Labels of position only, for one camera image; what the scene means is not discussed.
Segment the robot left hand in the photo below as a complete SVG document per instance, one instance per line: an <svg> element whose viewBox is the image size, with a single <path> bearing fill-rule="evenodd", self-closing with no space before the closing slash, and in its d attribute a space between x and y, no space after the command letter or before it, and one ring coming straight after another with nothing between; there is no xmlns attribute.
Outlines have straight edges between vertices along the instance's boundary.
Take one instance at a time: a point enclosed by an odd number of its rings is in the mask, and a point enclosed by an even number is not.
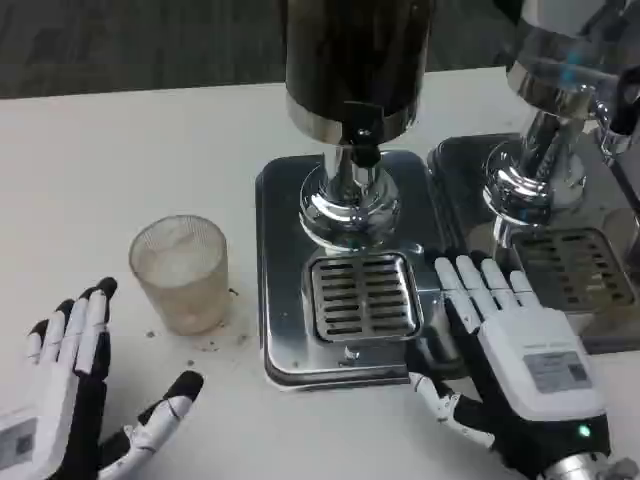
<svg viewBox="0 0 640 480"><path fill-rule="evenodd" d="M191 410L204 378L186 370L135 424L102 438L117 288L104 277L30 330L24 369L1 389L2 478L123 479L162 448Z"/></svg>

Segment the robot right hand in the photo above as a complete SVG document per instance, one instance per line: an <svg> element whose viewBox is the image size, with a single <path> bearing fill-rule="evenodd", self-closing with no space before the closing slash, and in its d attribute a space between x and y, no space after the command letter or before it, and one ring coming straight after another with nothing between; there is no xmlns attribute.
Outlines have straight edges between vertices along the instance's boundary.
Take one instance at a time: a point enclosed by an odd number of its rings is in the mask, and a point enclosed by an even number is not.
<svg viewBox="0 0 640 480"><path fill-rule="evenodd" d="M566 314L545 307L521 270L434 252L445 318L479 397L454 391L426 344L407 344L410 385L438 422L527 479L602 479L609 424L589 358Z"/></svg>

